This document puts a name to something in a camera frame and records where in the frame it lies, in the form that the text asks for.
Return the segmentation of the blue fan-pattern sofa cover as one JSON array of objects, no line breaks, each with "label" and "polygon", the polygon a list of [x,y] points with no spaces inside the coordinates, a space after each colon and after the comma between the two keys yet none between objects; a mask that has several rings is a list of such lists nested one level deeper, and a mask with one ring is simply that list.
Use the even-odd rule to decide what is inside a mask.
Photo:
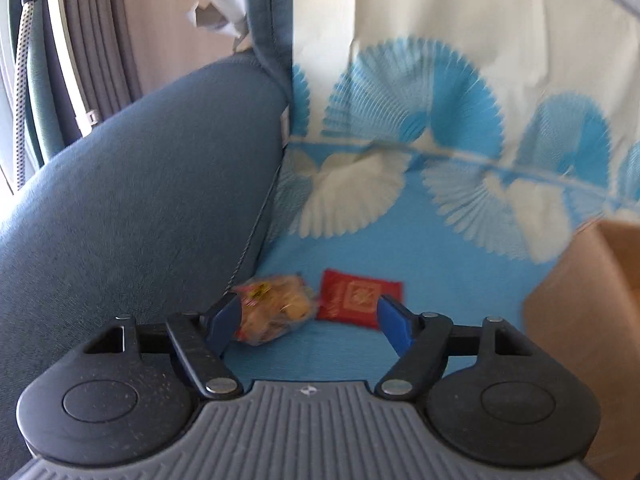
[{"label": "blue fan-pattern sofa cover", "polygon": [[257,274],[522,320],[591,220],[639,219],[639,0],[248,0],[292,91]]}]

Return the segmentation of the bag of small cookies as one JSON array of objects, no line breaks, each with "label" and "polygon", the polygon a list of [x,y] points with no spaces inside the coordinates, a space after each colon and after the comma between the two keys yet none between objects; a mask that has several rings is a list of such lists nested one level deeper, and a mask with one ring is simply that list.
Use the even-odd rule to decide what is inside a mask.
[{"label": "bag of small cookies", "polygon": [[236,341],[261,346],[314,320],[319,304],[314,291],[298,274],[252,278],[232,288],[240,300],[242,318]]}]

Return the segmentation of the small red snack packet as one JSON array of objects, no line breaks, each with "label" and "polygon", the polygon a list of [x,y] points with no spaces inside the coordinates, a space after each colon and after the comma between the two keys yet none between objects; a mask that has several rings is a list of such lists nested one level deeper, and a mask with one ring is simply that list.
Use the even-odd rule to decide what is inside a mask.
[{"label": "small red snack packet", "polygon": [[378,300],[388,295],[401,301],[401,282],[378,280],[326,269],[322,274],[317,318],[321,321],[378,329]]}]

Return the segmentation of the brown cardboard box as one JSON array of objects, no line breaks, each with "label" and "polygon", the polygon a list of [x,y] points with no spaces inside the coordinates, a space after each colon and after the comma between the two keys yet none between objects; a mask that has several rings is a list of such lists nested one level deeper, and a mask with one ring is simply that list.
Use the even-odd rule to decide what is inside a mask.
[{"label": "brown cardboard box", "polygon": [[587,464],[605,479],[639,475],[639,227],[582,226],[524,301],[529,338],[586,384],[601,407]]}]

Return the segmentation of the grey curtain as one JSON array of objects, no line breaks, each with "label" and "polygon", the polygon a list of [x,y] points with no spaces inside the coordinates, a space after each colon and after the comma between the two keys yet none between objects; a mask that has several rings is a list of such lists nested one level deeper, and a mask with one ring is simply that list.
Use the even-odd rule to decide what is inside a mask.
[{"label": "grey curtain", "polygon": [[9,193],[141,96],[125,0],[1,0],[1,175]]}]

